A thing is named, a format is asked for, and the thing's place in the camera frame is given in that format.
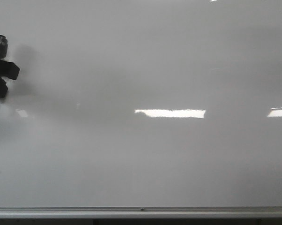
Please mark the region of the aluminium whiteboard frame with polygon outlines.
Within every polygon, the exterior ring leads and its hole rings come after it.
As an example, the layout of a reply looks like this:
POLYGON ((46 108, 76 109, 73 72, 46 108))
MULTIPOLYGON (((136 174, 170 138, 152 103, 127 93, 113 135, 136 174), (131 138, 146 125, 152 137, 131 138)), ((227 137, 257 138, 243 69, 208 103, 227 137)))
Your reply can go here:
POLYGON ((271 207, 0 207, 0 219, 282 218, 271 207))

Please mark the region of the white whiteboard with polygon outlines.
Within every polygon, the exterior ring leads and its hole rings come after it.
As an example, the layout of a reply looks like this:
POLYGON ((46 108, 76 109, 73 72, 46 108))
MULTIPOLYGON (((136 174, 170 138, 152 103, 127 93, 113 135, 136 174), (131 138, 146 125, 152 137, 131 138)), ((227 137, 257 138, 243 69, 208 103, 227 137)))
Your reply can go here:
POLYGON ((0 0, 0 207, 282 206, 282 0, 0 0))

